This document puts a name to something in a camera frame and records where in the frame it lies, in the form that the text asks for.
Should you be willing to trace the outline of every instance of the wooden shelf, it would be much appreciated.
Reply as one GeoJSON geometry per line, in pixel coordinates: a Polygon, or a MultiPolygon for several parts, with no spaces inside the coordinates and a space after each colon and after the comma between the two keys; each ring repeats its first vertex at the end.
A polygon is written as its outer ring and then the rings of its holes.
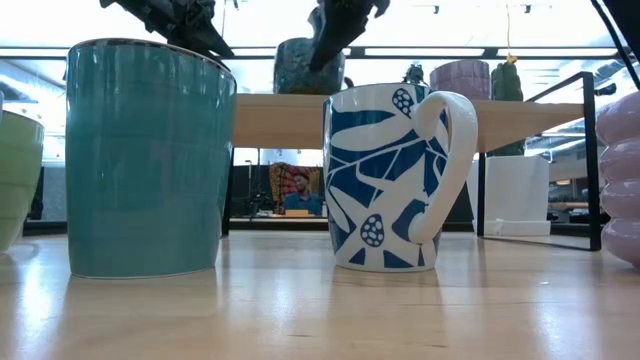
{"type": "MultiPolygon", "coordinates": [[[[235,147],[321,149],[322,95],[239,94],[235,147]]],[[[491,151],[583,117],[581,104],[473,101],[478,151],[491,151]]]]}

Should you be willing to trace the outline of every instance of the wooden table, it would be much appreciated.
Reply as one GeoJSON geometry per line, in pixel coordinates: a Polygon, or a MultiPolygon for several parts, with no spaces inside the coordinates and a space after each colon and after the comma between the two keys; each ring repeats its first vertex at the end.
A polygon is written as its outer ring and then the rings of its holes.
{"type": "Polygon", "coordinates": [[[448,233],[436,271],[377,274],[330,244],[231,232],[215,271],[92,281],[64,237],[28,239],[0,256],[0,359],[638,358],[640,273],[607,252],[448,233]]]}
{"type": "MultiPolygon", "coordinates": [[[[235,147],[321,149],[321,95],[239,94],[235,147]]],[[[580,119],[581,104],[473,101],[478,114],[478,152],[488,152],[552,127],[580,119]]]]}

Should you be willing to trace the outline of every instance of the teal vase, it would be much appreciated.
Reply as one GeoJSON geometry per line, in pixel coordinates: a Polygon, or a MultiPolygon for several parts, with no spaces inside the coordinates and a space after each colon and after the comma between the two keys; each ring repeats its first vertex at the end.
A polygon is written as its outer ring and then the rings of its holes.
{"type": "Polygon", "coordinates": [[[98,278],[214,266],[236,83],[164,44],[104,39],[67,59],[69,261],[98,278]]]}

